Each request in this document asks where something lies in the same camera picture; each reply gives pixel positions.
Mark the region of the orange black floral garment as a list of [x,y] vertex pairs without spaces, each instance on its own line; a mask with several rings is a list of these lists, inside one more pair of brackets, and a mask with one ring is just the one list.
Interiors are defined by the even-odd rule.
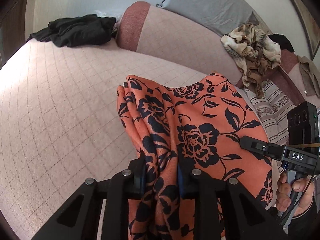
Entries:
[[117,90],[118,115],[146,161],[142,200],[129,202],[129,239],[192,239],[194,201],[183,200],[178,169],[235,178],[263,206],[273,197],[272,161],[243,150],[244,136],[266,141],[251,107],[221,74],[169,88],[129,75]]

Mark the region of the striped floral bedsheet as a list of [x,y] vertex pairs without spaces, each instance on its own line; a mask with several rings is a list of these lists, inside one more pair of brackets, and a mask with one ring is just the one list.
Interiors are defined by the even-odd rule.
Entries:
[[293,102],[271,80],[263,82],[263,97],[257,96],[247,88],[244,93],[253,106],[271,143],[286,145],[289,143],[287,114],[294,109]]

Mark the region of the olive brown garment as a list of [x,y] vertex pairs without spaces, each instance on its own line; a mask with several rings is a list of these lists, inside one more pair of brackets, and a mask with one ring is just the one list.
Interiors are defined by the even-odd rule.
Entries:
[[316,95],[319,98],[319,70],[306,56],[297,56],[299,71],[302,76],[307,96]]

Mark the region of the pink quilted bedspread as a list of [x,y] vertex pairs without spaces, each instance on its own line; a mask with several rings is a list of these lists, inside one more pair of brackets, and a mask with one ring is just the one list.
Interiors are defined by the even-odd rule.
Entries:
[[86,178],[110,178],[140,156],[118,115],[117,90],[129,75],[179,88],[213,73],[113,40],[28,41],[1,69],[1,213],[14,233],[33,238]]

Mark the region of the beige brown patterned cloth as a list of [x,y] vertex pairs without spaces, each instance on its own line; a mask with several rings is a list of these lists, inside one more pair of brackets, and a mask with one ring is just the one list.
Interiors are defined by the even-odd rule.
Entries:
[[235,28],[220,41],[242,73],[244,87],[262,98],[262,82],[267,71],[281,65],[280,45],[251,23]]

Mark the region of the grey pillow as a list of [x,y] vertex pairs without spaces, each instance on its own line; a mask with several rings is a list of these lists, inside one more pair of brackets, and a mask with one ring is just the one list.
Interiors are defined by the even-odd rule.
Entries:
[[157,7],[188,18],[220,36],[245,23],[259,24],[245,0],[163,0]]

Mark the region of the pink quilted pillow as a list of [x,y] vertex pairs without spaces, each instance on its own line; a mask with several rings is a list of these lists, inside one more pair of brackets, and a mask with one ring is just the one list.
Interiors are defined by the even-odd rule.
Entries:
[[242,74],[219,35],[202,25],[147,2],[135,2],[121,17],[120,48],[154,56],[203,74],[218,72],[241,86]]

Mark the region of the black garment on bed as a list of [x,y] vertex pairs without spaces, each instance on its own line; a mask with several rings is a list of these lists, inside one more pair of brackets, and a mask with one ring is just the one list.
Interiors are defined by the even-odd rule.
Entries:
[[60,18],[48,23],[48,27],[29,35],[28,40],[53,42],[57,47],[102,45],[112,38],[116,18],[85,15]]

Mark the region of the framed wall picture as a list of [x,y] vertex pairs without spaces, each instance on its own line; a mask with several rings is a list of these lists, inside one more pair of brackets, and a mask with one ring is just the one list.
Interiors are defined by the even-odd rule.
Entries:
[[303,0],[290,0],[302,24],[306,36],[310,59],[313,60],[319,50],[319,26]]

